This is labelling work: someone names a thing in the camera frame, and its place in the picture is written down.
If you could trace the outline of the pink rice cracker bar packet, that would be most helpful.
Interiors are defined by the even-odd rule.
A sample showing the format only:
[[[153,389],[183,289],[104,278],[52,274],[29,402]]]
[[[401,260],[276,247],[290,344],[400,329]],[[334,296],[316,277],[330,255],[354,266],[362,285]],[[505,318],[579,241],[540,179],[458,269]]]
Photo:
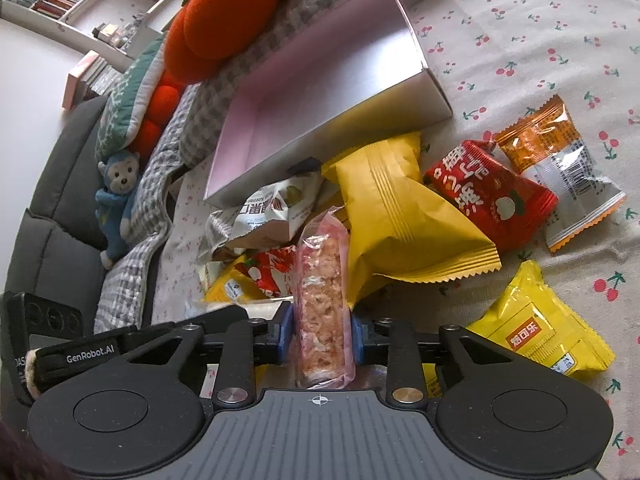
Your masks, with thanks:
[[[296,249],[297,385],[343,389],[356,375],[346,301],[349,232],[332,207],[307,224]]]

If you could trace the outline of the small red snack packet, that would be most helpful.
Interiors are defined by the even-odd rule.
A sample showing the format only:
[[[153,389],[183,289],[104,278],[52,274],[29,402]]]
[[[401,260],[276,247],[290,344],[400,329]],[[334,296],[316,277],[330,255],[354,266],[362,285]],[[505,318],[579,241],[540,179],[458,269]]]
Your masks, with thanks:
[[[269,298],[292,296],[296,247],[272,248],[254,254],[243,254],[234,267],[247,276]]]

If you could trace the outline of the large yellow snack packet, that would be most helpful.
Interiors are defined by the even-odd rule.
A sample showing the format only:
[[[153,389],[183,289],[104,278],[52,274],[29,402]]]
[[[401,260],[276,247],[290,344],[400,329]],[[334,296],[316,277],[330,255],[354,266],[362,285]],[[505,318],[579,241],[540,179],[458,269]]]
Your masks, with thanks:
[[[494,272],[494,242],[420,174],[421,136],[409,132],[326,162],[350,229],[346,298],[355,307],[390,281],[432,284]]]

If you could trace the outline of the yellow cola candy packet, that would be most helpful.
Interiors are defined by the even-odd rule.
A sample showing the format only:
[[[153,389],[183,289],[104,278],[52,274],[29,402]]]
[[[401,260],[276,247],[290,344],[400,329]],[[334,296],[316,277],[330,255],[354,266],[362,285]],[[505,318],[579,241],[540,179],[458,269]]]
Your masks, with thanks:
[[[546,284],[533,260],[520,265],[503,293],[468,330],[583,382],[615,360],[604,339]]]

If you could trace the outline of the white nut snack packet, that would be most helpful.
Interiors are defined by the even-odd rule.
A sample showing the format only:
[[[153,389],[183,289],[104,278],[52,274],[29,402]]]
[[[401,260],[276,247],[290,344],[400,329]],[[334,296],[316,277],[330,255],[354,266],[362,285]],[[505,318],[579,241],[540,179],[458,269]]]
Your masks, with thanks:
[[[231,260],[247,250],[292,242],[305,223],[322,185],[318,171],[268,184],[241,206],[214,209],[204,224],[196,262]]]

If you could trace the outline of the red hawthorn snack packet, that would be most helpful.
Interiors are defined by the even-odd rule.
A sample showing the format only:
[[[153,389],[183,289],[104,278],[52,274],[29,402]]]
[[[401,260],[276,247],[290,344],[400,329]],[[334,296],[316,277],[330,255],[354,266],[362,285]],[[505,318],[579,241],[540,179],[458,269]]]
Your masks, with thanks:
[[[491,141],[464,140],[424,179],[470,219],[499,252],[525,246],[546,223],[558,196],[498,162]]]

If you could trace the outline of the orange and silver snack packet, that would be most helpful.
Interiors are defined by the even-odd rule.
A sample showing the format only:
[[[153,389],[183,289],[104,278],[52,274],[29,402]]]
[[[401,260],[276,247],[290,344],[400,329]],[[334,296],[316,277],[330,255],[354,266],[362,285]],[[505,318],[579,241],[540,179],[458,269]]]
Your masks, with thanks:
[[[609,216],[626,198],[602,174],[559,96],[495,136],[512,169],[558,198],[544,227],[550,252]]]

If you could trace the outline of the dark grey sofa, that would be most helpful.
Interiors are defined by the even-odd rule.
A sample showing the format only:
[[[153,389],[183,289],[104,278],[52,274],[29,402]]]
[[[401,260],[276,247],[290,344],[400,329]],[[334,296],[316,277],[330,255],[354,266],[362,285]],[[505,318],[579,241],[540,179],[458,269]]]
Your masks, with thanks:
[[[94,159],[106,99],[78,105],[40,174],[17,231],[2,292],[28,292],[81,312],[92,330],[105,270],[106,239],[94,216],[102,177]]]

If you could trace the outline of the grey checkered quilt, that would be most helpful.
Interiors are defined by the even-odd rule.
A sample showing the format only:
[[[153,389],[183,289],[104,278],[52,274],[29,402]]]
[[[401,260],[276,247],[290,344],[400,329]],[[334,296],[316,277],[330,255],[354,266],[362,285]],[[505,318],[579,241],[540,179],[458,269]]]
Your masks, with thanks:
[[[169,235],[169,178],[180,167],[194,167],[213,154],[239,83],[259,62],[271,58],[295,34],[343,1],[288,0],[277,12],[274,23],[220,74],[186,88],[143,171],[126,237],[132,247],[104,278],[93,323],[95,332],[141,325],[151,260]],[[422,1],[401,0],[407,6]]]

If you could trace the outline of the blue monkey plush toy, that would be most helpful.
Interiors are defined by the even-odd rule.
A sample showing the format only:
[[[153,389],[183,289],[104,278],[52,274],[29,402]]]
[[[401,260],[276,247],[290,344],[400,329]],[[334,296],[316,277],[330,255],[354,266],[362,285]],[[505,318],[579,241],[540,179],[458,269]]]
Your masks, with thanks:
[[[107,241],[100,258],[106,270],[128,252],[131,213],[139,184],[139,154],[122,150],[98,163],[103,186],[96,191],[96,221]]]

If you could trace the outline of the green snowflake cushion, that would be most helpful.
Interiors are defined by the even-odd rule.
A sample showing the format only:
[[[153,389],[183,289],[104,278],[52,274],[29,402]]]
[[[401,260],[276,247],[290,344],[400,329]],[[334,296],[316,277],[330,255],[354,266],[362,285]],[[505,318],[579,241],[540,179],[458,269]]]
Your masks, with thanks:
[[[96,135],[96,162],[106,162],[137,136],[152,94],[165,70],[166,36],[153,40],[108,96]]]

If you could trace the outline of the pink cardboard box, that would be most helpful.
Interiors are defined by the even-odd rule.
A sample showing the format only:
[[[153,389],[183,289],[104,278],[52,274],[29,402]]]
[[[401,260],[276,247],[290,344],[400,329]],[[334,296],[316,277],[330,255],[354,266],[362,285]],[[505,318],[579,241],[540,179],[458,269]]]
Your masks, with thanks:
[[[204,200],[238,206],[349,148],[450,116],[400,0],[345,0],[240,83]]]

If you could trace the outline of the cherry print bed sheet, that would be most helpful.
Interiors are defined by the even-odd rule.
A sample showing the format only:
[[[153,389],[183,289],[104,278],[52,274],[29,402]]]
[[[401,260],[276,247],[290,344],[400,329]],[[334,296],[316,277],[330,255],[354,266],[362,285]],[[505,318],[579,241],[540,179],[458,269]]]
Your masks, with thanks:
[[[601,470],[639,474],[639,0],[404,0],[452,115],[425,130],[423,166],[486,139],[552,96],[565,103],[601,171],[624,192],[610,216],[556,252],[537,237],[497,272],[444,284],[390,283],[358,311],[422,330],[468,324],[534,260],[555,293],[612,348],[593,381],[614,414]]]

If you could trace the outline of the white bookshelf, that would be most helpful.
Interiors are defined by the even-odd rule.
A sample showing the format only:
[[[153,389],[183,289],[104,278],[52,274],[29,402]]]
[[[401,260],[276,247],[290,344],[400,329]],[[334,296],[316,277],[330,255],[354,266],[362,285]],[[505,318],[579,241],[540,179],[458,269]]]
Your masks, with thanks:
[[[96,51],[123,72],[132,63],[124,47],[93,36],[100,25],[134,23],[153,0],[1,0],[1,17],[78,52]]]

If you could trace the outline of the orange pumpkin plush pillow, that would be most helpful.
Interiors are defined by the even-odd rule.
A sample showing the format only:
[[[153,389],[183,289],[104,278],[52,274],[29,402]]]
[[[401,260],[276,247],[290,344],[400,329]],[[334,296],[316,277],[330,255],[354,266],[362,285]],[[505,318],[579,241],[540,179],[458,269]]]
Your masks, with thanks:
[[[182,84],[212,78],[270,23],[280,0],[186,0],[170,25],[164,61]]]

